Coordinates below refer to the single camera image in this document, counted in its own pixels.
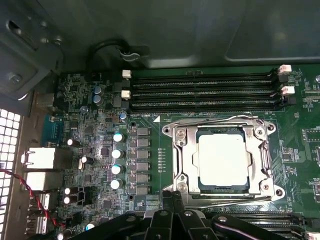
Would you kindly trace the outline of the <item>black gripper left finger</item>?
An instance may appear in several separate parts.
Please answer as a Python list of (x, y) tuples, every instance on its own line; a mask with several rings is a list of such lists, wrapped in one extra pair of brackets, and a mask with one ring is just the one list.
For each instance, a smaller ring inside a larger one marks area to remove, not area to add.
[(144, 217), (125, 213), (73, 238), (75, 240), (170, 240), (174, 216), (179, 211), (179, 192), (163, 191), (162, 208)]

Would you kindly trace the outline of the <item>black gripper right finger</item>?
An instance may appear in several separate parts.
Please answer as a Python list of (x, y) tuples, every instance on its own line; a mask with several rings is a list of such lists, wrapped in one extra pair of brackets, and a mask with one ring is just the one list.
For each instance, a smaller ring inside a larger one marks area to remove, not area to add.
[(218, 214), (205, 223), (195, 210), (187, 210), (180, 191), (174, 192), (174, 209), (191, 240), (284, 240), (285, 237), (231, 215)]

